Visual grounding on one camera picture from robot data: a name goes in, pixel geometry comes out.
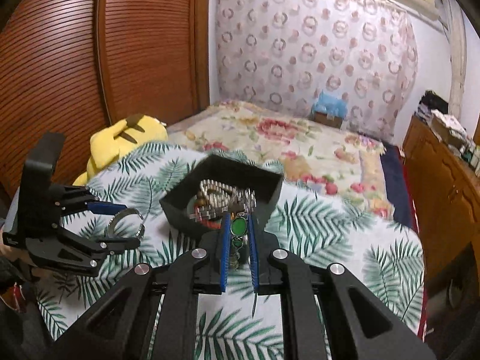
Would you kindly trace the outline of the jade green bangle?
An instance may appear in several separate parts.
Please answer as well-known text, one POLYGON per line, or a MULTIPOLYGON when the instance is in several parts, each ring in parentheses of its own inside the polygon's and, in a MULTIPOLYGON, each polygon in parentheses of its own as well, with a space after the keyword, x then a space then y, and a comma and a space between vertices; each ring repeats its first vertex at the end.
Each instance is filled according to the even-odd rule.
POLYGON ((196 196, 191 197, 185 209, 186 216, 191 220, 199 218, 199 204, 196 196))

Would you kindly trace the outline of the stack of folded clothes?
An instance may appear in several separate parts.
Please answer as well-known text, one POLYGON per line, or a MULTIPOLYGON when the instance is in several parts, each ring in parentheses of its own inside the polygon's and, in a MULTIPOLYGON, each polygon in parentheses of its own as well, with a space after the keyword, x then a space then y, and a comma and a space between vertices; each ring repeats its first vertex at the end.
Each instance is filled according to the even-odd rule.
POLYGON ((448 103, 432 90, 427 90, 418 103, 415 116, 423 123, 427 124, 431 122, 433 111, 438 111, 444 115, 447 114, 448 103))

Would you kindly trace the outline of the cardboard box under toy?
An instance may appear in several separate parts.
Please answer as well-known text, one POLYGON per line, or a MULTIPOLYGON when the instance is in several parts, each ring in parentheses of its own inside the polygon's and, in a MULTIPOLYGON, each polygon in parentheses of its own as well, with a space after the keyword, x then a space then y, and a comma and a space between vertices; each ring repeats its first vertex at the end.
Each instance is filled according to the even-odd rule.
POLYGON ((317 111, 313 113, 313 120, 318 124, 325 125, 331 128, 341 128, 343 124, 343 119, 341 117, 317 111))

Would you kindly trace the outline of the silver metal bangle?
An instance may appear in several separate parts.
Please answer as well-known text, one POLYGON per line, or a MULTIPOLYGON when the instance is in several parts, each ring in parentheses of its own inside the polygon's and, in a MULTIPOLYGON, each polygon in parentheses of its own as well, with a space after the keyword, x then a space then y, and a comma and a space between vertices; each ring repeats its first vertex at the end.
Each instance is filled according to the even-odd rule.
POLYGON ((135 237, 143 239, 145 219, 142 213, 134 208, 127 208, 115 214, 106 226, 107 238, 135 237))

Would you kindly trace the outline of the blue plush toy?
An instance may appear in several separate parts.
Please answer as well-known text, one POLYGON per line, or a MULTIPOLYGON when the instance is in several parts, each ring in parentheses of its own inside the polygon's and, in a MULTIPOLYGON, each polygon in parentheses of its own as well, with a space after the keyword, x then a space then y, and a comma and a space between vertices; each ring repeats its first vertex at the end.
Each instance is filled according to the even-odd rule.
POLYGON ((341 98, 336 98, 321 91, 318 99, 312 105, 312 114, 316 112, 345 119, 347 117, 347 103, 341 98))

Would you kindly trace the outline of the cream side curtain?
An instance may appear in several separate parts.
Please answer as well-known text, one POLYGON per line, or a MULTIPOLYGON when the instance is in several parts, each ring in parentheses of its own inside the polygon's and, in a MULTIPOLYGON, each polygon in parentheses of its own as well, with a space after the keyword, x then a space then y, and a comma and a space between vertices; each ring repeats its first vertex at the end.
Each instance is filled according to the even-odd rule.
POLYGON ((451 54, 451 88, 448 112, 460 120, 467 63, 465 21, 463 11, 456 0, 442 0, 442 4, 448 20, 448 43, 451 54))

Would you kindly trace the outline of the circle pattern curtain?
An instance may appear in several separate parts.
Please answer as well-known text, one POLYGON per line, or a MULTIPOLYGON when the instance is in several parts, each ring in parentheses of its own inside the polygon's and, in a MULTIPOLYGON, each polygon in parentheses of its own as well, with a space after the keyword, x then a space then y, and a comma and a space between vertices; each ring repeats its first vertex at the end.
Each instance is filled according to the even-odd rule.
POLYGON ((379 0, 216 0, 222 99, 307 117, 321 91, 343 127, 391 141, 417 73, 408 13, 379 0))

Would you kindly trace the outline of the wooden sideboard cabinet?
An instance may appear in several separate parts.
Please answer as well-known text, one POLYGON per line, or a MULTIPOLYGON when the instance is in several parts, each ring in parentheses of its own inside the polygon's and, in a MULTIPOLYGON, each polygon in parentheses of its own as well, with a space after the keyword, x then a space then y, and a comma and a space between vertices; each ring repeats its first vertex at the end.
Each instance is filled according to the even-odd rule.
POLYGON ((403 152, 425 255, 425 285, 432 295, 479 235, 479 178, 415 115, 403 152))

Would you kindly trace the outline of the floral bed blanket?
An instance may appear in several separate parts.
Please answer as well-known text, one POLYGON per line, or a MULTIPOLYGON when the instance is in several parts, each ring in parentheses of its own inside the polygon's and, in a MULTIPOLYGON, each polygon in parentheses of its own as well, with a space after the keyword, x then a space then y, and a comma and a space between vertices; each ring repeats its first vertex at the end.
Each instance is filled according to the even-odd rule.
POLYGON ((237 152, 257 164, 278 161, 287 180, 319 194, 387 219, 395 211, 381 162, 386 146, 370 137, 230 100, 168 127, 168 139, 197 151, 237 152))

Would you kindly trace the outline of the brown louvered wardrobe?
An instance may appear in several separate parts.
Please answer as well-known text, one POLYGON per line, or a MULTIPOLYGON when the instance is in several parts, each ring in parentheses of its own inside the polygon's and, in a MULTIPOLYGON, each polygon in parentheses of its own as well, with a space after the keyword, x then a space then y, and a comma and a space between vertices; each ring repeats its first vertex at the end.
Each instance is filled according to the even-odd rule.
POLYGON ((89 139, 143 113, 174 124, 208 107, 208 0, 1 0, 1 192, 47 131, 66 136, 55 180, 89 139))

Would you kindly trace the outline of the bottles on sideboard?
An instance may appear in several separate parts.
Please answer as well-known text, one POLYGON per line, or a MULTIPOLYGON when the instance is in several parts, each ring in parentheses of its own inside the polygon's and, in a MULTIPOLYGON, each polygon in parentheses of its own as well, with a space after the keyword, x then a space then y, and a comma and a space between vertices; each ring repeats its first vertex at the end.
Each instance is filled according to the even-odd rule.
POLYGON ((460 150, 460 157, 479 177, 479 146, 474 141, 467 141, 460 150))

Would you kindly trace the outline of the palm leaf print cloth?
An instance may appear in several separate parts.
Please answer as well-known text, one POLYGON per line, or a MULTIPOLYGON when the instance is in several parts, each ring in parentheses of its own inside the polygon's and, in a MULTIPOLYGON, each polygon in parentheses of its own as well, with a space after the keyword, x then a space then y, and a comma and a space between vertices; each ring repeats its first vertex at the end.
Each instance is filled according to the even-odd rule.
MULTIPOLYGON (((145 234, 136 250, 106 259, 96 277, 55 273, 38 285, 47 331, 58 339, 127 271, 139 263, 160 267, 194 247, 169 224, 160 199, 205 159, 205 154, 154 141, 108 166, 88 182, 97 197, 139 210, 145 234)), ((329 196, 283 181, 267 230, 306 263, 341 263, 416 334, 425 330, 424 258, 411 228, 329 196)), ((197 359, 281 359, 280 298, 256 297, 248 247, 237 243, 227 291, 199 299, 197 359)))

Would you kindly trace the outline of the yellow plush toy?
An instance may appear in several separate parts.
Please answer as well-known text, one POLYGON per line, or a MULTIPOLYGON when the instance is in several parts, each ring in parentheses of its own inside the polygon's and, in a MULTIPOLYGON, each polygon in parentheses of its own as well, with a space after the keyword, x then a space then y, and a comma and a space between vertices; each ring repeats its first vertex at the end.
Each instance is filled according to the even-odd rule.
POLYGON ((86 171, 76 178, 74 186, 84 186, 103 169, 149 141, 166 141, 166 125, 156 118, 136 114, 95 133, 89 140, 90 157, 86 171))

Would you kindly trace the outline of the dark blue bed sheet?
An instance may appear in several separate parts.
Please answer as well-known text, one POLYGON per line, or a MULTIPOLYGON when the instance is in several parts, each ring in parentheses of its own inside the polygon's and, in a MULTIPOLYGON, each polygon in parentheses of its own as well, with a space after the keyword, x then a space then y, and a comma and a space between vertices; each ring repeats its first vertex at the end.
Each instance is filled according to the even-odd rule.
POLYGON ((380 155, 382 164, 386 196, 394 206, 394 221, 416 231, 416 219, 413 203, 408 191, 408 184, 404 176, 404 163, 397 146, 383 143, 385 153, 380 155))

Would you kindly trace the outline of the black jewelry box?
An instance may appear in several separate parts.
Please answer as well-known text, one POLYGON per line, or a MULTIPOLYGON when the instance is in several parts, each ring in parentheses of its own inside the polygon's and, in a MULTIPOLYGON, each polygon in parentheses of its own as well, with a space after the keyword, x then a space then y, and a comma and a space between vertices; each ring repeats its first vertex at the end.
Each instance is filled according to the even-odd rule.
POLYGON ((279 173, 210 155, 167 192, 160 205, 169 224, 196 241, 203 234, 216 231, 216 221, 227 211, 252 209, 256 227, 263 230, 277 205, 282 183, 283 175, 279 173), (185 214, 194 196, 199 204, 197 220, 185 214))

